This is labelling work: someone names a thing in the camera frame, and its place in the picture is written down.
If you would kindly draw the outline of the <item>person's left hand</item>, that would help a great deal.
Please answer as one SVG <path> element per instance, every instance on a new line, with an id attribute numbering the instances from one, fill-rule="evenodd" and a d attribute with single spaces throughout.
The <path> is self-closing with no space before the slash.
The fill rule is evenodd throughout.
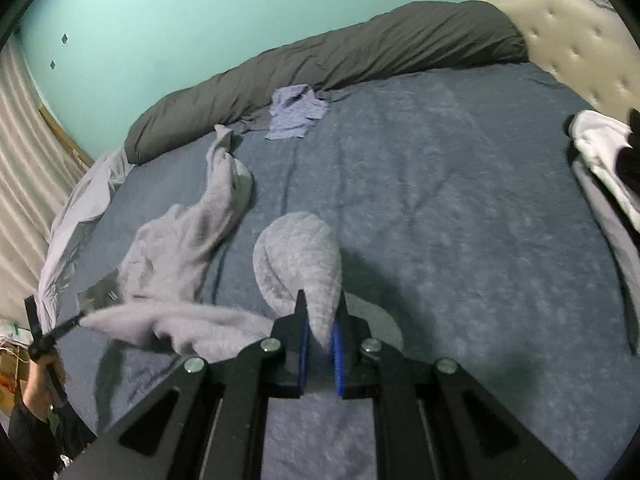
<path id="1" fill-rule="evenodd" d="M 52 394 L 48 388 L 49 366 L 52 365 L 62 385 L 66 382 L 63 361 L 58 350 L 44 354 L 38 361 L 29 363 L 26 389 L 23 392 L 23 403 L 38 419 L 46 422 L 47 414 L 53 404 Z"/>

